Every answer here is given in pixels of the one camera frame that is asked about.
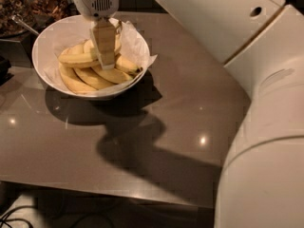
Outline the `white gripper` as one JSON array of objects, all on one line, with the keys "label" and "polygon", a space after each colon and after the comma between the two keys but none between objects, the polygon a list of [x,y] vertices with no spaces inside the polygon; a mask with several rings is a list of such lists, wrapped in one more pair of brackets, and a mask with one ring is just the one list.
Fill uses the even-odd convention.
[{"label": "white gripper", "polygon": [[77,10],[89,20],[95,20],[90,36],[102,69],[115,66],[116,29],[109,20],[119,8],[120,0],[73,0]]}]

